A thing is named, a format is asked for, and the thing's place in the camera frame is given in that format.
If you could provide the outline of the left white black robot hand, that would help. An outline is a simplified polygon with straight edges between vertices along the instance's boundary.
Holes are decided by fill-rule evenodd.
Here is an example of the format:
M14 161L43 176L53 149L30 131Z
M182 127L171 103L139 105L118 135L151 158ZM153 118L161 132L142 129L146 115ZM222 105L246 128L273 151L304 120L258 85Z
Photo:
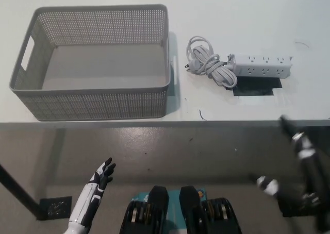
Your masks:
M87 231L101 203L104 191L110 183L116 164L108 158L94 172L88 183L84 186L76 205L69 218L69 227Z

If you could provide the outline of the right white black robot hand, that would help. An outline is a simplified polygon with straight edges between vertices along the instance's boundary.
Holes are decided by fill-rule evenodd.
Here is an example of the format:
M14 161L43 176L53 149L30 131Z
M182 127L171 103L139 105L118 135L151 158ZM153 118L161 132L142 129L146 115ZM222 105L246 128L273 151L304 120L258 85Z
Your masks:
M283 217L313 216L317 232L329 233L329 179L317 148L308 134L285 115L279 117L279 123L299 162L305 190L300 193L265 175L250 174L249 178L262 192L276 199Z

